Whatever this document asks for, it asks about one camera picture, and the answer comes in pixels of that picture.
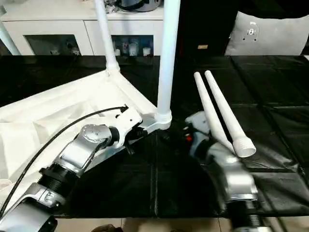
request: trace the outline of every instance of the shelf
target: shelf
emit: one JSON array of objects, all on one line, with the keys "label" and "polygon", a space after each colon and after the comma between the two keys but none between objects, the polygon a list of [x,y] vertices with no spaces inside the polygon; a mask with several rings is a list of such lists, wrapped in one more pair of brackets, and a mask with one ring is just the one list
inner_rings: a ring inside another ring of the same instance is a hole
[{"label": "shelf", "polygon": [[[163,20],[163,6],[154,11],[107,14],[109,20]],[[1,21],[96,20],[92,0],[28,0],[3,15]]]}]

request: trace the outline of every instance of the white pillow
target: white pillow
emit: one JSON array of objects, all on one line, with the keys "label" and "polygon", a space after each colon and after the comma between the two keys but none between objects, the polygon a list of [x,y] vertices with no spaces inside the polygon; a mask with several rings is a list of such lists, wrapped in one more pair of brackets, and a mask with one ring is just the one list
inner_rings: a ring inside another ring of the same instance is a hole
[{"label": "white pillow", "polygon": [[269,19],[238,12],[225,55],[297,56],[304,49],[308,34],[309,15],[302,18]]}]

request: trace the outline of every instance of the tiled floor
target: tiled floor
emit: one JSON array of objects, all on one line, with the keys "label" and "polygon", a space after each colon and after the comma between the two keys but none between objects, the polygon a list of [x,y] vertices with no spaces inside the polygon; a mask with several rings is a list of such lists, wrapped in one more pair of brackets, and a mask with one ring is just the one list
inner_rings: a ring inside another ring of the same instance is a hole
[{"label": "tiled floor", "polygon": [[[308,232],[309,217],[284,217],[282,221],[288,232]],[[274,217],[265,219],[274,232],[284,232]],[[178,229],[183,232],[229,232],[230,225],[225,218],[195,219],[146,219],[146,218],[103,218],[103,219],[58,219],[56,232],[91,232],[95,227],[113,224],[122,227],[124,232],[170,232]]]}]

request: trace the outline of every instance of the black tablecloth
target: black tablecloth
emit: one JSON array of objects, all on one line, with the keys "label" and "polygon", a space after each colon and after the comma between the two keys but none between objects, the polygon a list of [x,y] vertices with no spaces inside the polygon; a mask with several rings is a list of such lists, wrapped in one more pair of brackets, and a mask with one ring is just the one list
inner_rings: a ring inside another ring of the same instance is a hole
[{"label": "black tablecloth", "polygon": [[[159,58],[122,58],[121,73],[156,104]],[[1,106],[105,69],[104,57],[2,57]],[[202,110],[193,78],[211,70],[257,152],[243,159],[263,215],[309,215],[309,62],[304,57],[177,60],[168,131],[156,131],[85,173],[67,217],[216,217],[225,211],[178,125]]]}]

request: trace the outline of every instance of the white pvc pipe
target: white pvc pipe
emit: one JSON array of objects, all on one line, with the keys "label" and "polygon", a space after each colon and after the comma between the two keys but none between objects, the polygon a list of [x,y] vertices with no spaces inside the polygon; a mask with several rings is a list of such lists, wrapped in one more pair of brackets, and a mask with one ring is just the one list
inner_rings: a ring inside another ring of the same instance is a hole
[{"label": "white pvc pipe", "polygon": [[108,70],[120,70],[112,45],[112,37],[108,29],[104,0],[95,0],[95,6],[105,49],[106,68]]},{"label": "white pvc pipe", "polygon": [[233,146],[226,137],[216,110],[214,109],[211,102],[211,98],[202,80],[201,74],[199,74],[199,72],[194,73],[194,78],[197,84],[198,93],[203,104],[205,117],[211,130],[212,136],[234,153]]},{"label": "white pvc pipe", "polygon": [[243,132],[233,111],[228,105],[223,93],[209,70],[205,72],[206,79],[211,88],[212,94],[217,102],[220,113],[226,124],[226,127],[233,139],[233,147],[239,157],[249,157],[256,152],[256,148],[250,138]]},{"label": "white pvc pipe", "polygon": [[180,0],[164,1],[164,26],[158,88],[157,121],[171,120],[170,99],[178,32]]},{"label": "white pvc pipe", "polygon": [[[0,17],[6,13],[3,6],[0,6]],[[7,49],[11,52],[13,56],[20,55],[19,50],[15,46],[14,42],[12,41],[9,33],[5,29],[2,22],[0,22],[0,40],[4,43]]]}]

